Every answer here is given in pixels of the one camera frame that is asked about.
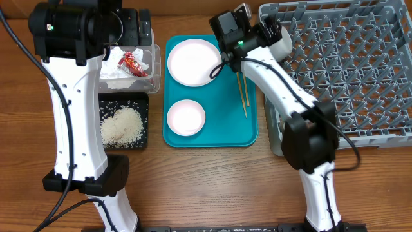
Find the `grey-white bowl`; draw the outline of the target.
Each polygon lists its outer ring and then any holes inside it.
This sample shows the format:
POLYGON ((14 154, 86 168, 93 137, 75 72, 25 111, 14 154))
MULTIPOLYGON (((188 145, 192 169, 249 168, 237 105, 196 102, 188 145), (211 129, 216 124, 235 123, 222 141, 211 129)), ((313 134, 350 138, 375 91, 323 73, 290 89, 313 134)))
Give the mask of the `grey-white bowl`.
POLYGON ((288 30, 282 26, 281 27, 281 36, 282 38, 269 46, 272 56, 277 62, 280 62, 286 59, 292 53, 292 39, 288 30))

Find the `red foil wrapper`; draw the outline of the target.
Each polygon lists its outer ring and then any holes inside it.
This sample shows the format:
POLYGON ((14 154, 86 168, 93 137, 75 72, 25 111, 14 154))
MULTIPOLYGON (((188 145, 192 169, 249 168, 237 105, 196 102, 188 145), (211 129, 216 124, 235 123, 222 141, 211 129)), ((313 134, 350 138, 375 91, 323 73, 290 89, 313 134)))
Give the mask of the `red foil wrapper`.
POLYGON ((148 74, 131 52, 125 52, 118 62, 118 68, 135 77, 147 77, 148 74))

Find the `white napkin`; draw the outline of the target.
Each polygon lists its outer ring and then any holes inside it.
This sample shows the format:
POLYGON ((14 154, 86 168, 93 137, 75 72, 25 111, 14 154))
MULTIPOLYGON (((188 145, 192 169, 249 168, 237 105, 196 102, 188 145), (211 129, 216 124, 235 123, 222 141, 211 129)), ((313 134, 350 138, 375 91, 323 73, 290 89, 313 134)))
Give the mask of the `white napkin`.
POLYGON ((101 81, 114 79, 114 81, 109 81, 106 83, 109 89, 126 89, 135 82, 134 79, 131 79, 131 75, 118 67, 118 62, 126 52, 131 52, 133 54, 138 64, 142 67, 143 71, 147 71, 150 67, 149 64, 143 62, 143 49, 134 47, 126 48, 119 46, 111 47, 109 59, 102 63, 102 69, 100 71, 101 81))

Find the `wooden chopstick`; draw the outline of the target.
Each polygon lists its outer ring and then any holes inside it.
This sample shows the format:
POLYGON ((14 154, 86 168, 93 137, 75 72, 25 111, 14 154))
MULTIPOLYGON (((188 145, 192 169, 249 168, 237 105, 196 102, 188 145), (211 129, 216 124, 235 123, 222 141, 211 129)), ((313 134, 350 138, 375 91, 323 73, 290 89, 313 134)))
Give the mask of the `wooden chopstick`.
POLYGON ((247 86, 247 78, 243 75, 243 82, 244 82, 244 88, 245 88, 245 96, 247 100, 247 106, 250 106, 250 101, 249 101, 249 96, 248 96, 248 86, 247 86))
POLYGON ((240 92, 240 96, 241 96, 241 101, 242 101, 242 105, 243 105, 245 118, 247 118, 247 109, 246 109, 246 105, 245 105, 245 98, 244 98, 243 89, 242 89, 240 76, 239 76, 238 72, 236 73, 236 77, 237 77, 237 80, 238 80, 239 92, 240 92))

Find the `white plate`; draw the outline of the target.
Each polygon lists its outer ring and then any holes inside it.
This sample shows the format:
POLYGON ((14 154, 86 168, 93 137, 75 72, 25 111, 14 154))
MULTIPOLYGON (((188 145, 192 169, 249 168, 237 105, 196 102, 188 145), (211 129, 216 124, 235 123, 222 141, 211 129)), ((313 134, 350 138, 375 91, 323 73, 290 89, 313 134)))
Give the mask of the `white plate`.
POLYGON ((167 69, 178 83, 188 87, 209 84, 213 68, 221 63, 220 51, 204 39, 187 39, 169 53, 167 69))

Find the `pinkish small bowl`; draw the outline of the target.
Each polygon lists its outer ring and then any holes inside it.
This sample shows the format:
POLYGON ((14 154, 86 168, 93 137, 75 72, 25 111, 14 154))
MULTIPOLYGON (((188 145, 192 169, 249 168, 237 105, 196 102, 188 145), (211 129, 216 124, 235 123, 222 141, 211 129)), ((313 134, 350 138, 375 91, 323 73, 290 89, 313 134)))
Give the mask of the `pinkish small bowl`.
POLYGON ((167 125, 177 135, 189 137, 204 126, 206 114, 203 107, 190 99, 174 103, 167 112, 167 125))

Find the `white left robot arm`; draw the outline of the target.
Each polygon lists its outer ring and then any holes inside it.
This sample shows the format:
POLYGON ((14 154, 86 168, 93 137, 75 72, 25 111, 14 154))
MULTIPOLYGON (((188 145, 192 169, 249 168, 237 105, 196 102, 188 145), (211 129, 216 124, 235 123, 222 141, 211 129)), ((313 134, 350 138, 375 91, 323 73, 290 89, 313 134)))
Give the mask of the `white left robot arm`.
POLYGON ((46 1, 29 16, 35 54, 49 82, 57 153, 45 190, 77 190, 94 203, 106 231, 138 231, 126 195, 129 159, 104 151, 98 87, 112 44, 148 45, 138 13, 121 1, 46 1))

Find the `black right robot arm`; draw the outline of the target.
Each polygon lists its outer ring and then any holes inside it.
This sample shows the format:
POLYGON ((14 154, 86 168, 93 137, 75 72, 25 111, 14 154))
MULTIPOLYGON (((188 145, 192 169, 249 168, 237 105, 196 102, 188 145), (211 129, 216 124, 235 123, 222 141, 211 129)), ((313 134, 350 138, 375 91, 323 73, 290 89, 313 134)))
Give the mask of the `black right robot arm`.
POLYGON ((252 26, 241 10, 225 11, 209 20, 221 50, 222 63, 249 78, 273 104, 283 120, 281 151, 296 169, 306 198, 309 231, 338 229, 341 216, 333 187, 335 108, 300 87, 281 67, 291 52, 288 30, 274 17, 252 26))

